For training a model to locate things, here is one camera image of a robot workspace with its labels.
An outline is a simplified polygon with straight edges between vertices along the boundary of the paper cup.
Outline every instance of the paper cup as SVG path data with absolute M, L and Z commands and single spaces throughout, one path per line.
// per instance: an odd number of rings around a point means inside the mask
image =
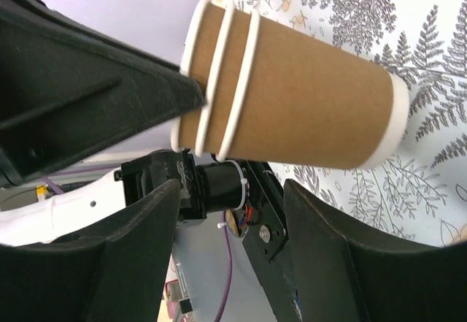
M 201 110 L 174 124 L 175 150 L 189 147 L 199 152 L 200 146 L 210 153 L 222 150 L 244 56 L 251 50 L 247 41 L 255 34 L 253 18 L 207 0 L 198 5 L 182 73 L 200 82 L 207 95 L 203 110 L 210 112 L 204 124 Z M 260 19 L 257 35 L 228 157 L 352 169 L 372 168 L 395 151 L 409 114 L 403 80 L 266 18 Z M 225 36 L 222 58 L 213 60 L 222 47 L 218 40 L 221 43 Z

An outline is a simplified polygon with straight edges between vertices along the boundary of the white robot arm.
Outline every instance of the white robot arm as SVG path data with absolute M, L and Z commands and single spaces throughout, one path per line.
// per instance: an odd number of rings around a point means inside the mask
M 115 171 L 75 191 L 0 212 L 0 243 L 11 246 L 49 243 L 123 209 L 126 206 L 123 181 L 115 180 Z

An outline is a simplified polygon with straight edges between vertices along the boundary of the black cylinder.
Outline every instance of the black cylinder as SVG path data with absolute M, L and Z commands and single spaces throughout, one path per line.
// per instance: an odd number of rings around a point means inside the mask
M 196 167 L 201 181 L 200 197 L 207 212 L 232 210 L 242 201 L 239 170 L 231 162 Z

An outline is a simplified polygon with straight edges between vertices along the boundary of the floral tablecloth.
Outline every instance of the floral tablecloth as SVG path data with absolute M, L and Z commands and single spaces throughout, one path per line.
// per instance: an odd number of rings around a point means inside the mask
M 293 178 L 398 237 L 431 245 L 467 237 L 467 0 L 233 1 L 375 61 L 410 87 L 404 140 L 383 165 L 341 171 L 271 163 L 278 179 Z

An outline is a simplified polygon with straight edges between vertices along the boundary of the screw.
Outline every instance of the screw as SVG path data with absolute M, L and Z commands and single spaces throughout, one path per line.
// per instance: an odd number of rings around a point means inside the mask
M 271 241 L 271 232 L 264 225 L 262 225 L 261 228 L 260 228 L 260 238 L 265 243 L 269 243 Z

